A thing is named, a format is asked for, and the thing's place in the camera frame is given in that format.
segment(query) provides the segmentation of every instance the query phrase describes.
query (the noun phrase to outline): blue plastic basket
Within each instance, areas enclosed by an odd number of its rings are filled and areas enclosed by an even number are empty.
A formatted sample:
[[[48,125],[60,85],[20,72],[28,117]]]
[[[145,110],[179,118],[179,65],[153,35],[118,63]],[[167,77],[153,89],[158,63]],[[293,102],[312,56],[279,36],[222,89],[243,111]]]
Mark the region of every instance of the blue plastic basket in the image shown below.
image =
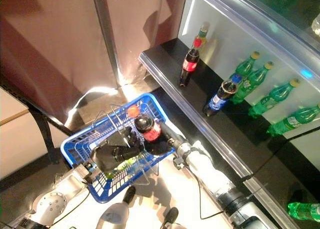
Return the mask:
[[[109,117],[101,119],[92,126],[88,126],[64,140],[61,145],[61,153],[68,163],[73,167],[73,165],[85,162],[89,158],[92,149],[116,132],[117,128],[131,126],[135,130],[134,119],[127,114],[127,109],[132,105],[137,105],[141,112],[152,115],[161,122],[168,120],[156,98],[150,93],[142,94],[135,100],[115,110],[114,113],[109,114]],[[144,140],[139,132],[137,132],[137,135],[142,141]],[[121,170],[118,170],[112,179],[107,179],[105,174],[100,173],[92,185],[89,185],[90,193],[97,202],[106,203],[143,174],[140,170],[141,165],[143,165],[144,171],[150,168],[145,163],[146,161],[151,166],[154,166],[171,153],[172,151],[162,156],[153,156],[145,151],[143,152],[144,159],[140,156],[139,163],[137,161],[134,164],[127,163]]]

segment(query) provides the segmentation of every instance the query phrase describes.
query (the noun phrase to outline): display fridge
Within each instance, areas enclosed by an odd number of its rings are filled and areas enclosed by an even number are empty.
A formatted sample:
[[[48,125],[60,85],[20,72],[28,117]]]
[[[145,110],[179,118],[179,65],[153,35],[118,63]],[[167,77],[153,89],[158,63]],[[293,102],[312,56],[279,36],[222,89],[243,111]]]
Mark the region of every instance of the display fridge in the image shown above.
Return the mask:
[[[308,108],[318,110],[319,5],[320,0],[185,0],[178,37],[139,56],[281,228],[319,227],[316,221],[288,214],[290,203],[320,201],[320,117],[315,112],[309,123],[290,121]],[[178,81],[185,56],[201,33],[206,33],[202,35],[206,43],[200,48],[200,61],[188,86],[181,87]],[[204,105],[253,52],[259,52],[253,72],[273,62],[263,83],[207,117]],[[249,77],[240,89],[250,82]],[[299,85],[285,100],[263,102],[292,80]],[[259,105],[265,105],[262,111],[249,114]],[[285,124],[285,120],[294,126],[267,133],[271,125]]]

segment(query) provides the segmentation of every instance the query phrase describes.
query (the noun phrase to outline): brown curtain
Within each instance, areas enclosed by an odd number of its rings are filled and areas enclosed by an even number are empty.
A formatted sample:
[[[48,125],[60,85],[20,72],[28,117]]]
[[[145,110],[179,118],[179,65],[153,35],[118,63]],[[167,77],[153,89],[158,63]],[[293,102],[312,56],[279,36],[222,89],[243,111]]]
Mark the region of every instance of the brown curtain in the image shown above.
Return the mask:
[[[1,74],[63,124],[89,89],[116,88],[94,0],[1,0]]]
[[[142,79],[140,52],[178,36],[185,0],[107,0],[123,83]]]

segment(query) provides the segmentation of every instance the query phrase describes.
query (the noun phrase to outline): robotic arm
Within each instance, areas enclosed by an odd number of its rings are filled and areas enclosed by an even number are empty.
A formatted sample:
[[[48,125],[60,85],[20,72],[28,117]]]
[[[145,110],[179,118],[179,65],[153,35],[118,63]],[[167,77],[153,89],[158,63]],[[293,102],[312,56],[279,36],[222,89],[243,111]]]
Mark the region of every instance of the robotic arm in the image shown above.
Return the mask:
[[[52,190],[40,194],[32,205],[31,213],[25,215],[18,229],[49,228],[56,217],[62,214],[67,203],[87,184],[92,183],[102,171],[111,172],[123,161],[137,156],[143,148],[153,155],[162,155],[175,149],[173,160],[179,169],[188,166],[202,182],[207,192],[219,203],[229,221],[236,228],[276,229],[267,216],[237,190],[221,171],[215,169],[210,156],[200,146],[191,145],[183,136],[174,132],[172,124],[160,123],[161,134],[155,141],[144,141],[144,147],[130,127],[114,133],[103,144],[94,149],[90,159],[67,172]]]
[[[253,202],[248,201],[224,173],[215,169],[206,151],[203,151],[199,146],[192,146],[167,124],[161,122],[160,128],[168,147],[173,147],[176,150],[177,157],[173,160],[175,166],[177,168],[189,167],[236,228],[277,228]],[[144,144],[145,149],[149,152],[161,147],[158,142],[145,142]]]
[[[91,152],[89,160],[68,171],[55,182],[51,190],[40,194],[34,200],[31,212],[25,215],[17,229],[49,228],[63,213],[68,202],[87,184],[91,184],[101,171],[110,173],[123,161],[137,156],[144,148],[131,127],[119,133],[108,137]]]

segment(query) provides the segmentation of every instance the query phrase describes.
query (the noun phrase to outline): white wall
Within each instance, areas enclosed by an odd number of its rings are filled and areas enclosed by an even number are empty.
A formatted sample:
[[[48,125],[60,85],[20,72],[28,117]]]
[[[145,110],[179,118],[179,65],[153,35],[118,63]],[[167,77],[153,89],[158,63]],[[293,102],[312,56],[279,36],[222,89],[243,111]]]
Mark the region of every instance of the white wall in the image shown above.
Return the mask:
[[[0,89],[0,120],[26,110],[22,103]],[[49,124],[53,144],[59,147],[68,136]],[[28,112],[0,126],[0,179],[47,153],[41,132]]]
[[[255,69],[260,68],[267,61],[274,62],[275,66],[268,73],[265,81],[245,98],[251,105],[257,103],[274,87],[288,83],[292,78],[301,80],[301,85],[292,90],[285,101],[263,114],[269,122],[276,123],[300,108],[313,107],[320,103],[320,85],[318,89],[312,87],[297,73],[300,68],[290,68],[285,61],[204,0],[186,0],[178,38],[191,47],[203,22],[209,22],[210,28],[206,37],[208,42],[201,52],[201,59],[224,80],[253,51],[260,52]],[[320,126],[320,115],[313,122],[287,132],[284,136],[291,138],[318,126]]]

